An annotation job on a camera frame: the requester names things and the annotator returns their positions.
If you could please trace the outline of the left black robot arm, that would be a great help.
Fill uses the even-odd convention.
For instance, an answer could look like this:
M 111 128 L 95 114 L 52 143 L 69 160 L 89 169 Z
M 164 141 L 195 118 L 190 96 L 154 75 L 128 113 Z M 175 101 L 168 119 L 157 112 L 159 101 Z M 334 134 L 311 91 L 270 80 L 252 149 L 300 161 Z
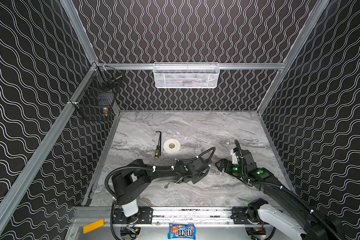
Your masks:
M 105 178 L 105 189 L 114 198 L 113 204 L 122 208 L 126 218 L 136 217 L 140 210 L 137 198 L 152 183 L 168 182 L 196 184 L 210 171 L 215 147 L 196 157 L 175 160 L 170 166 L 154 166 L 137 159 L 112 170 Z

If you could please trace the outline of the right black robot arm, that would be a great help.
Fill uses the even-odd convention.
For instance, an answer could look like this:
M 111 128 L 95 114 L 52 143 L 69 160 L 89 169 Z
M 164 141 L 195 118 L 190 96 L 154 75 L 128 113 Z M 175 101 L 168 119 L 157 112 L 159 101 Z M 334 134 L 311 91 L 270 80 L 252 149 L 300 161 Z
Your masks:
M 252 154 L 243 150 L 238 140 L 231 150 L 230 160 L 220 159 L 215 166 L 248 187 L 271 197 L 286 213 L 276 210 L 264 199 L 250 202 L 246 218 L 250 223 L 267 223 L 292 240 L 343 240 L 342 221 L 310 206 L 293 191 L 286 188 L 276 176 L 255 163 Z

